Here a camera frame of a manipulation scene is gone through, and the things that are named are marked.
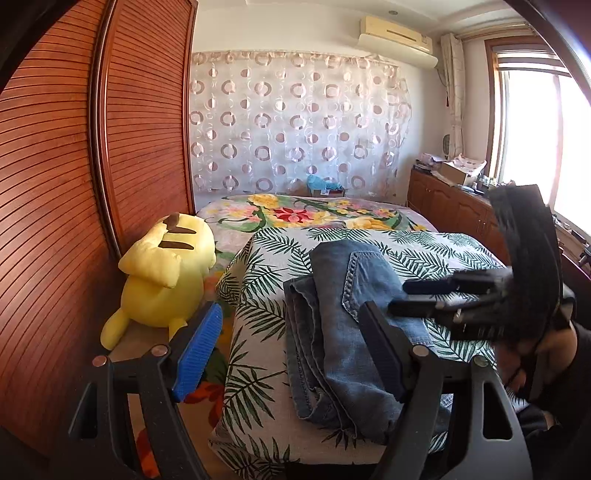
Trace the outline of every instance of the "folded jeans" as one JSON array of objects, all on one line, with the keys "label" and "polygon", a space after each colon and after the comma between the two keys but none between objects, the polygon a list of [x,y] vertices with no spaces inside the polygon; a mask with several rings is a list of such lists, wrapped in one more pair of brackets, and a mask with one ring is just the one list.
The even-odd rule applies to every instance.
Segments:
[{"label": "folded jeans", "polygon": [[[373,245],[341,240],[310,253],[312,275],[285,282],[287,372],[299,418],[385,444],[402,405],[384,390],[357,323],[372,300],[390,325],[434,348],[424,322],[392,317],[406,298],[400,279]],[[441,398],[435,433],[447,430],[451,396]]]}]

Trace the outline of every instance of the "cabinet door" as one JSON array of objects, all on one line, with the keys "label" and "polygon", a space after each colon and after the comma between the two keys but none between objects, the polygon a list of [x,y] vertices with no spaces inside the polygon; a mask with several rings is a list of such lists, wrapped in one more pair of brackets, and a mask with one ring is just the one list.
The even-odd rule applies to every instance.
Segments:
[{"label": "cabinet door", "polygon": [[488,207],[468,194],[457,193],[457,206],[454,215],[453,229],[482,240],[482,224],[487,217]]},{"label": "cabinet door", "polygon": [[505,243],[505,238],[496,222],[493,211],[489,212],[482,229],[482,245],[487,247],[499,260],[505,265],[511,265],[509,251]]},{"label": "cabinet door", "polygon": [[429,220],[440,232],[453,232],[457,199],[453,188],[442,182],[431,186]]},{"label": "cabinet door", "polygon": [[428,181],[430,178],[424,173],[412,170],[410,174],[410,183],[408,185],[408,206],[415,212],[425,216],[424,212],[428,210],[429,189]]}]

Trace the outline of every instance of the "leaf print bedsheet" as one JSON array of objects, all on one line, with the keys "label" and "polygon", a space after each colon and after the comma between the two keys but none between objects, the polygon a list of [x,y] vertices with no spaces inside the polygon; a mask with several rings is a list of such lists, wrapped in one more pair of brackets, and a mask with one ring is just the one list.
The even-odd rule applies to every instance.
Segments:
[{"label": "leaf print bedsheet", "polygon": [[[287,461],[375,463],[384,451],[383,446],[348,432],[331,432],[299,420],[288,385],[282,284],[311,273],[309,252],[318,243],[342,238],[376,245],[403,281],[440,278],[458,269],[502,266],[478,241],[458,233],[326,228],[258,231],[217,284],[218,297],[236,310],[222,412],[210,446],[245,479],[270,479]],[[468,361],[480,354],[495,363],[487,342],[452,342],[447,329],[430,320],[425,323],[440,356]],[[443,447],[445,435],[433,438],[432,451]]]}]

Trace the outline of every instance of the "pikachu plush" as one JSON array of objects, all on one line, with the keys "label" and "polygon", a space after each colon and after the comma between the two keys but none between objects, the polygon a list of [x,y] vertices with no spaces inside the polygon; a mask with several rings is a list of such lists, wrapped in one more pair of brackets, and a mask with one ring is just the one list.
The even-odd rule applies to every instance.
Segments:
[{"label": "pikachu plush", "polygon": [[213,233],[205,221],[173,213],[160,220],[119,261],[129,275],[121,308],[105,323],[101,344],[112,350],[130,320],[168,327],[172,338],[203,298],[203,278],[216,262]]}]

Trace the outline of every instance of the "person's hand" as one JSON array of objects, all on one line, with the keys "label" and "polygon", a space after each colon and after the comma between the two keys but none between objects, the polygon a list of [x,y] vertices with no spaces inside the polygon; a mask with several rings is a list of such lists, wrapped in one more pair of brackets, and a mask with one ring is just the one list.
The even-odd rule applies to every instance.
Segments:
[{"label": "person's hand", "polygon": [[[524,340],[517,344],[499,342],[494,344],[496,363],[503,384],[515,375],[507,385],[514,392],[518,392],[527,379],[525,371],[520,368],[521,358],[528,356],[536,340]],[[573,362],[577,353],[577,333],[573,324],[565,330],[548,332],[536,348],[536,353],[548,354],[548,367],[544,375],[544,384],[548,385],[556,379]]]}]

